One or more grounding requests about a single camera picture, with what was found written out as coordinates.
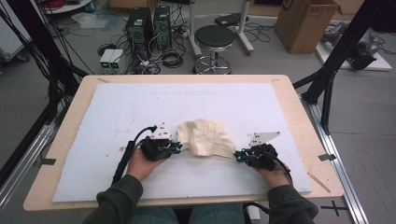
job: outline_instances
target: black stool seat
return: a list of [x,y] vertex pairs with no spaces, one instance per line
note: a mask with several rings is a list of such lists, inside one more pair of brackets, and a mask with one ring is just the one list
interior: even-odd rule
[[235,41],[233,31],[219,25],[208,25],[195,32],[195,43],[199,47],[224,49],[230,47]]

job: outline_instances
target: cardboard box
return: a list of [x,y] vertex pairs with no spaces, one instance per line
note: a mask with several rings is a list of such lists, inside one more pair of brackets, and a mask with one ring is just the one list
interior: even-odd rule
[[289,53],[313,53],[338,8],[333,0],[284,0],[277,36]]
[[121,12],[130,12],[134,7],[149,7],[152,12],[157,2],[157,0],[110,0],[110,7]]

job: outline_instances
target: black metal pole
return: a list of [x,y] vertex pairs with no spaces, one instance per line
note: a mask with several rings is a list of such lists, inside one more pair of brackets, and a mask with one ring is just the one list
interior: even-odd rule
[[319,96],[325,91],[321,125],[326,134],[330,134],[329,116],[332,100],[332,84],[335,75],[357,46],[364,33],[383,11],[387,2],[388,0],[365,0],[325,64],[313,75],[293,84],[294,88],[297,89],[312,82],[308,91],[302,94],[303,100],[306,100],[309,104],[316,104]]

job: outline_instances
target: hand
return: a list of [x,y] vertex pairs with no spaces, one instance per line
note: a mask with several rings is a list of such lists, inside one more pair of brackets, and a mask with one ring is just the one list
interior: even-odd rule
[[271,189],[283,186],[283,185],[290,185],[288,178],[285,175],[282,167],[277,164],[273,171],[269,171],[266,169],[261,168],[254,168],[259,174],[264,178],[267,184],[270,186]]
[[126,174],[132,175],[138,180],[143,180],[146,178],[151,172],[166,161],[166,159],[159,160],[159,161],[150,161],[148,160],[142,152],[142,149],[137,148],[132,154],[131,159],[128,162],[128,169]]

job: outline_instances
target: crumpled white cloth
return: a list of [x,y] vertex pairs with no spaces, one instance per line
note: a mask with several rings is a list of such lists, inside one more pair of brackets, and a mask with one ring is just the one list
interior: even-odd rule
[[196,119],[177,127],[177,141],[196,156],[218,155],[234,158],[235,143],[224,126],[215,119]]

